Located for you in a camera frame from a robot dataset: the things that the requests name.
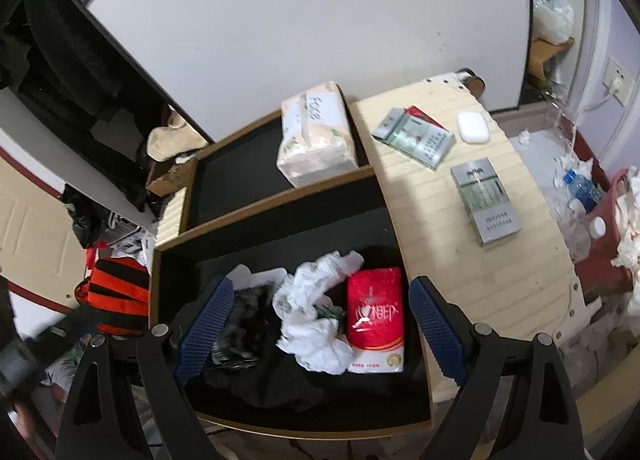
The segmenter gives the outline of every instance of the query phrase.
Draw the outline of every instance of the door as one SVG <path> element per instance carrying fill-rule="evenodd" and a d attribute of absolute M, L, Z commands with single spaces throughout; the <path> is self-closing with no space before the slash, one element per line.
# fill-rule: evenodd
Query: door
<path fill-rule="evenodd" d="M 0 159 L 0 266 L 19 287 L 60 305 L 76 306 L 84 250 L 58 199 Z"/>

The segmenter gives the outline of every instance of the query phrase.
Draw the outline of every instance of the red tissue pack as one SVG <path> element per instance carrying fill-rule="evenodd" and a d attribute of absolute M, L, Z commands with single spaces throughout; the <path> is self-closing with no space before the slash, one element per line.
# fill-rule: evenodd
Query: red tissue pack
<path fill-rule="evenodd" d="M 350 372 L 402 371 L 404 313 L 400 268 L 359 271 L 349 277 L 346 333 L 353 348 Z"/>

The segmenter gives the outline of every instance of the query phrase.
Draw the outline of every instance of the blue gripper pad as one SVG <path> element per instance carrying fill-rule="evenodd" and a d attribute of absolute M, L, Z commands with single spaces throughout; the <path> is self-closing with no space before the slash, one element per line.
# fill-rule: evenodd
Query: blue gripper pad
<path fill-rule="evenodd" d="M 409 285 L 409 306 L 442 373 L 462 386 L 467 376 L 462 343 L 420 280 Z"/>
<path fill-rule="evenodd" d="M 233 304 L 234 284 L 228 278 L 223 278 L 178 346 L 174 376 L 182 385 L 191 377 L 200 375 Z"/>

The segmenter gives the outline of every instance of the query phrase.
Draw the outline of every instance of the water bottle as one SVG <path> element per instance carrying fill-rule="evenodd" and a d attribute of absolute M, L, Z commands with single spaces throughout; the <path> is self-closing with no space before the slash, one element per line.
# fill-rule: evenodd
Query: water bottle
<path fill-rule="evenodd" d="M 602 195 L 594 183 L 582 175 L 576 175 L 574 170 L 570 169 L 563 180 L 569 188 L 569 193 L 581 202 L 587 213 L 593 211 L 596 204 L 602 200 Z"/>
<path fill-rule="evenodd" d="M 604 220 L 597 216 L 591 223 L 585 225 L 578 222 L 574 230 L 565 238 L 565 243 L 569 249 L 569 256 L 572 262 L 579 263 L 586 260 L 591 252 L 591 244 L 594 240 L 602 238 L 607 232 L 607 225 Z"/>

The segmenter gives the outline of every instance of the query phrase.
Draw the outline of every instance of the silver cigarette pack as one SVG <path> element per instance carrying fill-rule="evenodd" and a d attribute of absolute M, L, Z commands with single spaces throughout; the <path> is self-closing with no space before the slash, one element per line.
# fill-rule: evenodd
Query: silver cigarette pack
<path fill-rule="evenodd" d="M 489 159 L 451 168 L 481 245 L 517 233 L 522 225 Z"/>
<path fill-rule="evenodd" d="M 453 146 L 455 136 L 416 107 L 411 108 L 420 116 L 411 115 L 404 108 L 391 108 L 372 135 L 420 164 L 436 169 Z"/>

